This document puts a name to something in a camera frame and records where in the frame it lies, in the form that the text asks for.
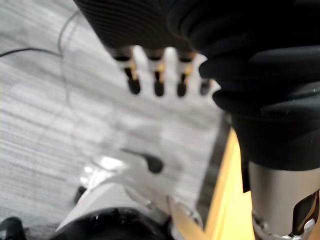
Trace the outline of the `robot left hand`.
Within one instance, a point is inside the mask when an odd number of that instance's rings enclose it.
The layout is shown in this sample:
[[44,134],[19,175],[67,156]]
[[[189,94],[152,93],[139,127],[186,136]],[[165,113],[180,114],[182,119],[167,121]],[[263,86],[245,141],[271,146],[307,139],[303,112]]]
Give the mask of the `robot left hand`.
[[168,28],[206,57],[231,116],[258,240],[307,240],[320,215],[320,3],[162,0]]

